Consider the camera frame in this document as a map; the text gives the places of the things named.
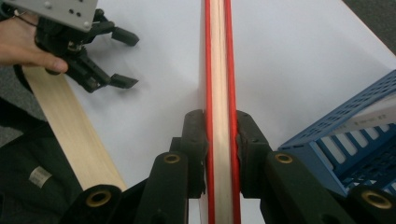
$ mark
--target wooden plank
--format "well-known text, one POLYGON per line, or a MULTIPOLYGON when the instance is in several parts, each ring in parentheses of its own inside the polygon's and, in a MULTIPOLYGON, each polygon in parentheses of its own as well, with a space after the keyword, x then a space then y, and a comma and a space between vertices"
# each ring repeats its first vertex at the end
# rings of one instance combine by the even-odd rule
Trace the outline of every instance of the wooden plank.
POLYGON ((108 184, 125 190, 64 75, 51 76, 41 67, 24 67, 23 72, 82 188, 108 184))
POLYGON ((240 223, 230 1, 205 2, 209 223, 240 223))

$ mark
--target blue plastic crate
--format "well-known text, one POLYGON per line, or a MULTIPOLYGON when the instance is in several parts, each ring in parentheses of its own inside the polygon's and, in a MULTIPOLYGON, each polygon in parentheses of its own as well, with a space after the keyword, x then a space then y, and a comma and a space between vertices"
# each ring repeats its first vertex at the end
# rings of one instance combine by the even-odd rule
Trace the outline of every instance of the blue plastic crate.
POLYGON ((369 105, 396 92, 396 70, 283 144, 328 189, 341 195, 360 184, 396 195, 396 125, 331 135, 369 105))

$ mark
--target red strip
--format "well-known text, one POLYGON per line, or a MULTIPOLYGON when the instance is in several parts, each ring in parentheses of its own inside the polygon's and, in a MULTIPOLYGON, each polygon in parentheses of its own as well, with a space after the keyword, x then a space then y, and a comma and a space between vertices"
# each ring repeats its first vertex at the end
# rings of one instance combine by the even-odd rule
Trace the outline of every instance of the red strip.
POLYGON ((239 160, 237 155, 237 118, 235 99, 235 77, 233 67, 233 24, 231 1, 224 0, 225 6, 225 31, 227 41, 227 69, 228 69, 228 100, 230 116, 230 144, 231 144, 231 174, 233 181, 233 224, 241 223, 240 184, 239 184, 239 160))

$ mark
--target white paper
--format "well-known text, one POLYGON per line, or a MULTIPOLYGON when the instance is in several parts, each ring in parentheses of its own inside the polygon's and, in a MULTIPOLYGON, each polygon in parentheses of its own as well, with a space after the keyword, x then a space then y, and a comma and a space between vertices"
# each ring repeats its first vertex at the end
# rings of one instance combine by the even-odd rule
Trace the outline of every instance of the white paper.
MULTIPOLYGON (((99 1, 136 33, 126 47, 97 37, 89 55, 109 74, 139 79, 131 90, 93 94, 70 83, 127 185, 149 176, 157 155, 181 136, 184 115, 204 108, 201 1, 99 1)), ((273 149, 396 68, 394 55, 339 0, 233 1, 237 108, 273 149)), ((199 223, 197 203, 190 223, 199 223)), ((243 223, 262 223, 242 201, 243 223)))

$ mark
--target black plastic part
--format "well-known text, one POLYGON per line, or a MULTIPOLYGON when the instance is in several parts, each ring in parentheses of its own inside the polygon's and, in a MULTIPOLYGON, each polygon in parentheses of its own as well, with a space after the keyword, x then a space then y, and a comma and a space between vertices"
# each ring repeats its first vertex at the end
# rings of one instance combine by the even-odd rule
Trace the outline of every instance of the black plastic part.
POLYGON ((241 192, 245 198, 261 198, 262 167, 272 149, 249 114, 237 111, 237 119, 241 192))
POLYGON ((121 89, 130 89, 134 84, 136 84, 139 80, 131 78, 131 77, 124 77, 119 74, 114 74, 108 85, 118 87, 121 89))
POLYGON ((180 152, 166 152, 155 159, 134 224, 188 222, 188 159, 180 152))
POLYGON ((122 193, 120 204, 113 218, 111 218, 111 224, 131 224, 134 222, 146 183, 147 179, 122 193))
POLYGON ((62 217, 60 224, 107 224, 119 205, 121 190, 97 185, 83 191, 62 217))
POLYGON ((111 38, 129 46, 135 46, 137 42, 139 42, 139 37, 136 34, 124 30, 120 27, 114 28, 111 38))
POLYGON ((200 198, 205 192, 207 146, 204 112, 193 110, 184 117, 179 148, 189 158, 189 198, 200 198))
POLYGON ((291 154, 269 153, 264 170, 290 223, 356 223, 291 154))
POLYGON ((396 198, 381 189, 357 186, 349 192, 346 205, 358 223, 396 223, 396 198))
POLYGON ((11 7, 0 2, 0 21, 4 21, 14 16, 15 7, 11 7))

